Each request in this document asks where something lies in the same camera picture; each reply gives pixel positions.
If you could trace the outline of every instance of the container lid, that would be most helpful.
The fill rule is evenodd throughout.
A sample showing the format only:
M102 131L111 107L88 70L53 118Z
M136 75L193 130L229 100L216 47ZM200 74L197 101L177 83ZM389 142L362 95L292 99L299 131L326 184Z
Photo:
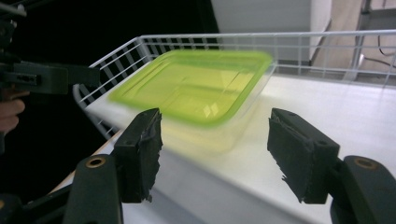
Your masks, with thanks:
M213 127L233 117L271 62L260 51L175 49L138 70L108 99L142 110L159 107L165 117Z

